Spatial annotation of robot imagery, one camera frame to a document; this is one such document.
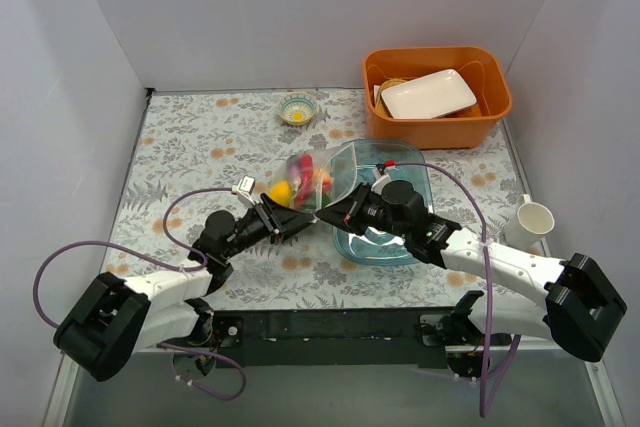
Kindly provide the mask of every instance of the orange plastic bin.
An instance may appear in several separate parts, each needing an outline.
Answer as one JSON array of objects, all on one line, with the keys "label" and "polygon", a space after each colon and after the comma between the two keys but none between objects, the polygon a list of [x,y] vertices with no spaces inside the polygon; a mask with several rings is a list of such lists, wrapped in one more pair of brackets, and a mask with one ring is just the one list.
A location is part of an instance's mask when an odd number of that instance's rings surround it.
[{"label": "orange plastic bin", "polygon": [[[375,109],[373,86],[393,78],[413,79],[455,69],[478,103],[451,116],[393,119]],[[477,147],[511,110],[512,98],[498,60],[480,47],[415,47],[376,50],[364,61],[367,126],[374,139],[402,139],[420,149]]]}]

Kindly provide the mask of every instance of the white plate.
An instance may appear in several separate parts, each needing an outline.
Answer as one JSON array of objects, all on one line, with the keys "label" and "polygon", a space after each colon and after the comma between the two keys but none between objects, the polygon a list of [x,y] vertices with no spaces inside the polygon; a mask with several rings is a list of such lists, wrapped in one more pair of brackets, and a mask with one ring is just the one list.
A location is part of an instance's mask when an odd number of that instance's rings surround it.
[{"label": "white plate", "polygon": [[434,119],[476,103],[462,76],[442,70],[382,91],[382,99],[394,119]]}]

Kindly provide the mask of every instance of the floral tablecloth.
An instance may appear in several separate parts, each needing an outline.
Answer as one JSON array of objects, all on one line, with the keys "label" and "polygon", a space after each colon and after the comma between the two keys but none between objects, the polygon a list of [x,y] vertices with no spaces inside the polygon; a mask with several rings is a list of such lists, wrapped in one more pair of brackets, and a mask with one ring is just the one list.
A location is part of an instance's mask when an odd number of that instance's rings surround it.
[{"label": "floral tablecloth", "polygon": [[[276,115],[282,92],[154,95],[142,128],[112,240],[179,263],[185,252],[162,233],[162,216],[181,193],[231,186],[244,175],[266,189],[273,172],[290,155],[366,137],[362,90],[311,91],[320,111],[303,127]],[[497,126],[477,149],[426,151],[424,157],[460,178],[478,200],[498,237],[512,214],[522,186],[505,137]],[[479,222],[463,193],[441,174],[430,172],[436,213],[475,231]],[[207,215],[244,208],[230,194],[185,200],[173,210],[169,227],[193,242]],[[364,308],[455,305],[470,289],[484,288],[473,275],[425,264],[365,266],[344,259],[334,248],[331,227],[318,223],[286,245],[265,242],[233,259],[235,273],[207,297],[215,309]],[[156,269],[113,252],[106,269],[120,276]],[[511,295],[497,288],[498,295]]]}]

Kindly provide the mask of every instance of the gray wall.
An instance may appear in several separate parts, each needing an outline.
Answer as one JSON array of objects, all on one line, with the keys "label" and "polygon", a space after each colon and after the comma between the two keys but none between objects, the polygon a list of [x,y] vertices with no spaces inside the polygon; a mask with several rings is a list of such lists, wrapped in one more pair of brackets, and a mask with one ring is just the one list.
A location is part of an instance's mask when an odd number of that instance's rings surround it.
[{"label": "gray wall", "polygon": [[511,62],[543,0],[98,0],[145,86],[361,86],[382,47],[479,44]]},{"label": "gray wall", "polygon": [[[0,425],[40,425],[60,355],[31,285],[54,249],[105,239],[144,91],[95,0],[0,0]],[[100,249],[44,278],[55,320],[98,272]]]},{"label": "gray wall", "polygon": [[629,305],[605,363],[640,425],[640,0],[546,0],[509,72],[510,123],[554,254],[593,256]]}]

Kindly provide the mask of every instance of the cup handle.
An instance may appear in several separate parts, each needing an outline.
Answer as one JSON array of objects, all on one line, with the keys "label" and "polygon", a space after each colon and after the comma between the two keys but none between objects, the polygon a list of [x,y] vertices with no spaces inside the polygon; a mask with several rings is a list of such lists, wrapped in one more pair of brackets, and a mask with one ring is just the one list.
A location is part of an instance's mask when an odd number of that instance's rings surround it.
[{"label": "cup handle", "polygon": [[528,204],[529,202],[531,202],[531,196],[529,194],[522,194],[520,197],[518,197],[518,200],[516,202],[516,210],[522,207],[524,204]]}]

